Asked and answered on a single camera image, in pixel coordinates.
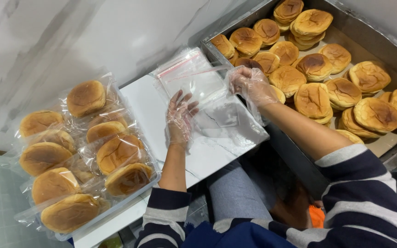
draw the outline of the plastic glove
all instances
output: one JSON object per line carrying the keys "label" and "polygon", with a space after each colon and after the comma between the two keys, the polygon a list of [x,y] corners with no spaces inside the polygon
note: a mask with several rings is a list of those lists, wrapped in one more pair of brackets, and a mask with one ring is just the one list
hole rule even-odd
{"label": "plastic glove", "polygon": [[179,90],[169,101],[168,112],[166,114],[166,131],[169,144],[178,144],[186,148],[188,141],[192,138],[191,121],[192,117],[199,112],[196,108],[199,102],[187,103],[192,97],[191,93],[179,101],[182,94],[183,91]]}
{"label": "plastic glove", "polygon": [[229,91],[241,95],[254,119],[265,126],[258,107],[271,103],[281,104],[267,77],[258,68],[239,66],[229,70],[226,78],[229,81]]}

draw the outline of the jeans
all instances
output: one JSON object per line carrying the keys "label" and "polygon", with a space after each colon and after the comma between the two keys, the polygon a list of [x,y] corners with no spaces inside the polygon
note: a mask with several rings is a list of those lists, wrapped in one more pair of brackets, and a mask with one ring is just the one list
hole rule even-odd
{"label": "jeans", "polygon": [[272,178],[259,173],[239,158],[211,175],[208,180],[215,222],[226,218],[272,220],[269,210],[275,205]]}

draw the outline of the navy and white striped sleeve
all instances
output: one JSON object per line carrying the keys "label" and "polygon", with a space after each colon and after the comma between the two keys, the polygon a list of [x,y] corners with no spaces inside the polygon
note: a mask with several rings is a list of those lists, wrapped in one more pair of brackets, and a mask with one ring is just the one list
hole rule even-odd
{"label": "navy and white striped sleeve", "polygon": [[323,194],[324,227],[329,231],[308,247],[365,242],[370,247],[397,247],[396,181],[382,162],[366,146],[355,144],[316,164],[331,182]]}
{"label": "navy and white striped sleeve", "polygon": [[190,193],[153,188],[135,248],[180,247],[190,199]]}

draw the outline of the orange object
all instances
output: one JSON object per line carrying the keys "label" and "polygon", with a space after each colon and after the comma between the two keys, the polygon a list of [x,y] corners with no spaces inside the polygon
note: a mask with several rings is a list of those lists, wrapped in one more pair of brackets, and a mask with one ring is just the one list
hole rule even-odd
{"label": "orange object", "polygon": [[324,219],[326,216],[324,215],[323,210],[317,206],[310,205],[309,213],[310,218],[312,219],[313,228],[324,228]]}

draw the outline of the stainless steel tray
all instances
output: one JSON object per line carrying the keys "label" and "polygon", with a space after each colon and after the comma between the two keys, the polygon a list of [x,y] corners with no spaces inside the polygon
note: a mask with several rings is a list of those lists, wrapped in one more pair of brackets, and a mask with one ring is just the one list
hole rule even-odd
{"label": "stainless steel tray", "polygon": [[[231,32],[240,27],[251,27],[254,23],[263,18],[270,18],[273,14],[273,7],[279,0],[265,0],[251,9],[237,20],[229,23],[222,30],[208,35],[201,41],[201,48],[213,63],[213,65],[230,64],[229,61],[209,42],[218,34],[230,35]],[[372,25],[366,18],[356,14],[344,4],[336,0],[304,0],[305,8],[316,8],[330,12],[334,16],[332,22],[332,32],[334,37],[328,43],[335,42],[337,39],[347,40],[341,44],[347,48],[352,57],[360,57],[366,60],[375,58],[385,63],[394,80],[389,85],[397,88],[397,38],[388,32]],[[271,138],[270,143],[277,150],[283,160],[301,179],[312,196],[320,199],[323,191],[328,185],[327,180],[321,175],[313,165],[313,160],[305,155],[298,146],[278,127],[269,124],[266,127]],[[389,147],[389,150],[380,156],[381,161],[389,169],[397,167],[397,144]]]}

